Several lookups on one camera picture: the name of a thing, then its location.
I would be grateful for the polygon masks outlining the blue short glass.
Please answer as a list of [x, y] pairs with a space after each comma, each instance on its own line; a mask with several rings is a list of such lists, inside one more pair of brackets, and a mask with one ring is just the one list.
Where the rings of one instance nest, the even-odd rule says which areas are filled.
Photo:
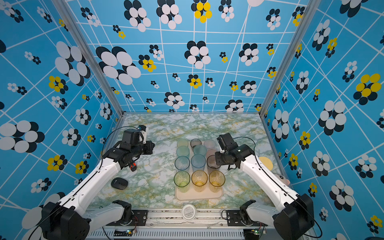
[[196, 154], [192, 156], [191, 165], [192, 165], [193, 172], [199, 171], [199, 170], [204, 171], [205, 165], [206, 165], [205, 156], [200, 154]]

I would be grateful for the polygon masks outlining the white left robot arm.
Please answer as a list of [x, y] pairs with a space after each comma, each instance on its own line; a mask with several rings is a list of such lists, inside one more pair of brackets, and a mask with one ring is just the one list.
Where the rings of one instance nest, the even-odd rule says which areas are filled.
[[123, 168], [135, 164], [142, 155], [151, 155], [151, 141], [120, 147], [117, 143], [76, 188], [57, 203], [48, 202], [42, 210], [39, 227], [46, 240], [84, 240], [87, 235], [112, 222], [131, 223], [131, 204], [117, 200], [107, 207], [86, 214], [95, 196]]

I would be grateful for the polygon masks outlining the teal glass lowest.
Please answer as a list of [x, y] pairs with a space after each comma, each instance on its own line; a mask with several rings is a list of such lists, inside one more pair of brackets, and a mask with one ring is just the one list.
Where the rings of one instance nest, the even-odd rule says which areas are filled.
[[194, 155], [203, 155], [207, 154], [207, 148], [204, 145], [197, 145], [193, 149]]

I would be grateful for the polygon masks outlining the small grey glass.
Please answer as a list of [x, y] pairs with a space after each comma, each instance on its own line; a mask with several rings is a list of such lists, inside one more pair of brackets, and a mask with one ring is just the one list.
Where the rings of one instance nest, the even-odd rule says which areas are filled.
[[190, 141], [190, 146], [192, 149], [194, 149], [196, 146], [200, 146], [202, 144], [202, 141], [198, 138], [192, 139]]

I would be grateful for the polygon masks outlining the clear dotted glass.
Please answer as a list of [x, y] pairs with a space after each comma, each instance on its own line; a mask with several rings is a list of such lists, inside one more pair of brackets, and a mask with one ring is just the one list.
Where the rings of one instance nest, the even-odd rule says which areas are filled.
[[207, 150], [215, 150], [216, 149], [216, 142], [213, 140], [206, 140], [204, 142], [204, 146], [207, 148]]

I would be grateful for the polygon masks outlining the teal glass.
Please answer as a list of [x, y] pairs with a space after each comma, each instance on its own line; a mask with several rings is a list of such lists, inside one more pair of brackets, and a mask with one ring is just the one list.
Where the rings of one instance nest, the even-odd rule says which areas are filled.
[[190, 157], [190, 149], [187, 146], [180, 146], [177, 148], [177, 157]]

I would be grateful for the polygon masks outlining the tall yellow glass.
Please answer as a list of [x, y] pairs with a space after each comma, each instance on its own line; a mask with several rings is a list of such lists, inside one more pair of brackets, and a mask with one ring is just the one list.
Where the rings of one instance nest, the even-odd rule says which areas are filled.
[[213, 171], [209, 175], [210, 190], [214, 193], [222, 190], [226, 177], [221, 171]]

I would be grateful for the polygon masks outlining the yellow short glass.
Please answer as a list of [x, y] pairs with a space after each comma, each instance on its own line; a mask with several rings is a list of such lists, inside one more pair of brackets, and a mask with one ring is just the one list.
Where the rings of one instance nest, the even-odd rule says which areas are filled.
[[195, 191], [202, 192], [207, 186], [208, 175], [205, 171], [197, 170], [193, 172], [191, 180]]

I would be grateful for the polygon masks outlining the light green short glass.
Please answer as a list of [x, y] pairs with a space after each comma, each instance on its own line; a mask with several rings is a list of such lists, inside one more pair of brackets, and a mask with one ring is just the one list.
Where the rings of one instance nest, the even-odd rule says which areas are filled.
[[189, 141], [187, 139], [180, 139], [177, 141], [177, 148], [188, 147], [188, 146], [189, 146]]

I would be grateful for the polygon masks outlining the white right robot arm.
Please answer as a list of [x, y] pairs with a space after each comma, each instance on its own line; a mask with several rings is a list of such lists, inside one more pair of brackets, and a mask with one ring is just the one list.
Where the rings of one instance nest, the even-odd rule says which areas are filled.
[[240, 207], [242, 221], [273, 226], [284, 240], [297, 240], [315, 225], [314, 204], [306, 195], [299, 195], [272, 173], [247, 145], [237, 143], [221, 146], [215, 153], [220, 166], [235, 165], [248, 174], [268, 195], [273, 207], [249, 200]]

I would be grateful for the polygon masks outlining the tall grey glass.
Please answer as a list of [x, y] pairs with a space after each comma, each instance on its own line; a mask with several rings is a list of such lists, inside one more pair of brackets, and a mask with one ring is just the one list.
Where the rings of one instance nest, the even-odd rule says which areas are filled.
[[207, 158], [207, 170], [208, 175], [211, 174], [213, 171], [218, 171], [221, 166], [219, 166], [216, 162], [215, 155], [211, 155]]

